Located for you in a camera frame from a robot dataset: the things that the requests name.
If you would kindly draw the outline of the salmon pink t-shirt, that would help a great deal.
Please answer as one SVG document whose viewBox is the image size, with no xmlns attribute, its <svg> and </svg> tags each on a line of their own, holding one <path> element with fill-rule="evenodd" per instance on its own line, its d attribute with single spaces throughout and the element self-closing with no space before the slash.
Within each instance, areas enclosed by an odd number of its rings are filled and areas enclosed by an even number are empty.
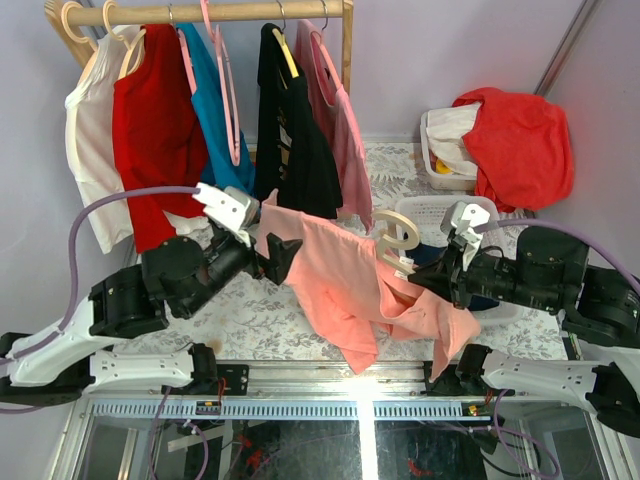
<svg viewBox="0 0 640 480">
<path fill-rule="evenodd" d="M 262 254 L 269 234 L 301 241 L 284 283 L 315 333 L 338 347 L 356 374 L 378 358 L 376 328 L 397 341 L 433 340 L 433 378 L 481 331 L 469 311 L 399 278 L 378 259 L 373 239 L 285 208 L 276 192 L 262 203 L 256 245 Z"/>
</svg>

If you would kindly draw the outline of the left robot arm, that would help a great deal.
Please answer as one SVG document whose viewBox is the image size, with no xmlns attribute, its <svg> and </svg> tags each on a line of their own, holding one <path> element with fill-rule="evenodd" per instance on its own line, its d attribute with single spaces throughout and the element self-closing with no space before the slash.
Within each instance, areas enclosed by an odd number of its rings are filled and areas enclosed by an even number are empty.
<svg viewBox="0 0 640 480">
<path fill-rule="evenodd" d="M 1 400 L 11 413 L 71 403 L 106 391 L 219 395 L 226 380 L 215 354 L 203 343 L 158 355 L 125 355 L 114 346 L 165 330 L 171 318 L 190 319 L 232 279 L 247 273 L 276 285 L 284 282 L 302 240 L 270 233 L 267 253 L 220 229 L 207 247 L 176 236 L 148 250 L 140 263 L 94 285 L 63 318 L 36 334 L 8 332 L 1 357 Z"/>
</svg>

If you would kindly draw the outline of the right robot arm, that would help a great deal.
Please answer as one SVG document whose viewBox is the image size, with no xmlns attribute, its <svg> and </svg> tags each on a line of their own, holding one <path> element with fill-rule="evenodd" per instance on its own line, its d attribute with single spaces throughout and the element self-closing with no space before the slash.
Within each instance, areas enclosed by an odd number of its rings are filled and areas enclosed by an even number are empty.
<svg viewBox="0 0 640 480">
<path fill-rule="evenodd" d="M 450 239 L 438 258 L 418 266 L 411 283 L 464 309 L 483 297 L 560 315 L 562 329 L 601 348 L 608 362 L 532 361 L 467 345 L 455 373 L 475 393 L 513 390 L 578 407 L 610 429 L 639 435 L 639 281 L 617 262 L 588 262 L 585 239 L 537 221 L 519 235 L 516 255 L 481 248 L 463 262 Z"/>
</svg>

